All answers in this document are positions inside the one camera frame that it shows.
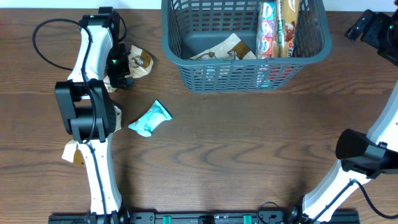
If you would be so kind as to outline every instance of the chocolate bar wrapper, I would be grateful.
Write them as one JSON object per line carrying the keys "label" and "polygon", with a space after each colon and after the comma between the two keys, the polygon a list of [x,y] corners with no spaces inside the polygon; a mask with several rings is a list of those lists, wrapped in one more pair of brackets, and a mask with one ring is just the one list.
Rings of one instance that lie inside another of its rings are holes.
{"label": "chocolate bar wrapper", "polygon": [[285,47],[285,22],[284,22],[284,0],[276,0],[276,33],[274,41],[277,47],[274,48],[274,55],[282,57]]}
{"label": "chocolate bar wrapper", "polygon": [[189,60],[250,60],[256,56],[250,48],[235,34],[231,34],[222,43],[203,51]]}
{"label": "chocolate bar wrapper", "polygon": [[300,0],[284,0],[285,44],[282,48],[282,57],[293,56],[299,10]]}

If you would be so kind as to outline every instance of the cylindrical snack tube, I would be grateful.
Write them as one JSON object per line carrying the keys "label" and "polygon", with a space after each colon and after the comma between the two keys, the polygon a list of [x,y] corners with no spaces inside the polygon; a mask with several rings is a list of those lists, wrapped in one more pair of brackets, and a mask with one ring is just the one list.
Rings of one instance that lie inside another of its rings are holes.
{"label": "cylindrical snack tube", "polygon": [[299,16],[300,0],[284,0],[284,19],[285,19],[285,45],[282,57],[292,57],[294,49],[294,39],[297,29],[297,17]]}
{"label": "cylindrical snack tube", "polygon": [[275,35],[275,2],[259,3],[259,19],[257,27],[257,59],[273,57],[272,40]]}
{"label": "cylindrical snack tube", "polygon": [[274,52],[278,57],[282,57],[282,52],[285,47],[285,22],[284,22],[284,0],[276,0],[276,35],[277,52]]}

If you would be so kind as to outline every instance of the crumpled wrapper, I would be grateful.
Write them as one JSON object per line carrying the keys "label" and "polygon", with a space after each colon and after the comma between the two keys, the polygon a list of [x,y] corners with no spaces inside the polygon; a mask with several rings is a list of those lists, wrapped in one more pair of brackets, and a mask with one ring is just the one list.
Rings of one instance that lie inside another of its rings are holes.
{"label": "crumpled wrapper", "polygon": [[[130,75],[126,75],[126,78],[140,78],[148,75],[152,70],[152,66],[154,66],[154,60],[148,52],[134,45],[131,45],[130,54],[127,57],[129,58]],[[112,93],[117,90],[117,88],[113,88],[111,86],[108,76],[104,77],[104,84],[108,93]]]}
{"label": "crumpled wrapper", "polygon": [[236,35],[231,34],[222,43],[193,56],[189,60],[249,60],[256,59],[250,48]]}
{"label": "crumpled wrapper", "polygon": [[158,100],[142,117],[136,122],[129,125],[129,128],[137,131],[138,134],[144,137],[151,137],[153,130],[163,121],[172,119],[171,114],[163,107]]}

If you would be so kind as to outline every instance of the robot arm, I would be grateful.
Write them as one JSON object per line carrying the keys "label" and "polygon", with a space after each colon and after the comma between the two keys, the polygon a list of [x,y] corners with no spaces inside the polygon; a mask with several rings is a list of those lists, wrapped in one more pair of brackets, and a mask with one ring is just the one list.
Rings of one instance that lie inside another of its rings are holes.
{"label": "robot arm", "polygon": [[338,160],[320,184],[302,199],[300,223],[328,222],[335,210],[359,187],[379,174],[396,173],[398,159],[398,83],[368,135],[347,129],[336,146]]}
{"label": "robot arm", "polygon": [[[113,161],[111,153],[112,136],[110,134],[105,142],[91,140],[90,146],[79,144],[78,148],[83,155],[86,164],[88,182],[91,192],[91,212],[97,215],[104,215],[102,199],[105,200],[106,213],[118,212],[122,203],[122,198],[116,185],[116,179],[113,171]],[[100,189],[100,183],[97,178],[94,157],[91,149],[95,149],[94,155],[98,166],[98,174],[101,181],[103,196]]]}
{"label": "robot arm", "polygon": [[[95,222],[106,219],[105,214],[118,214],[122,204],[111,155],[117,111],[103,83],[107,68],[113,87],[129,88],[132,84],[129,78],[125,78],[129,74],[129,67],[126,48],[118,43],[119,20],[119,14],[111,7],[102,7],[98,14],[83,16],[80,24],[86,26],[90,33],[81,30],[81,47],[75,68],[68,81],[57,82],[55,86],[65,129],[78,142],[78,149],[85,161],[91,191],[91,218],[94,217]],[[88,50],[89,35],[92,43],[85,64],[87,89],[81,68]],[[89,91],[95,103],[92,106],[76,106],[75,102],[90,99]],[[96,126],[90,139],[94,119]]]}

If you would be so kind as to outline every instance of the teal snack wrapper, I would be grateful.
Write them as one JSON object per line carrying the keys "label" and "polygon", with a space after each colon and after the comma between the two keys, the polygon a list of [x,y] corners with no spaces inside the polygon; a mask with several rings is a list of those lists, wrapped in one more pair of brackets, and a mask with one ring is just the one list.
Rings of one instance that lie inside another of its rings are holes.
{"label": "teal snack wrapper", "polygon": [[163,121],[169,121],[173,117],[171,114],[160,104],[158,100],[142,117],[136,122],[129,125],[129,129],[137,131],[138,134],[144,137],[151,137],[153,130]]}

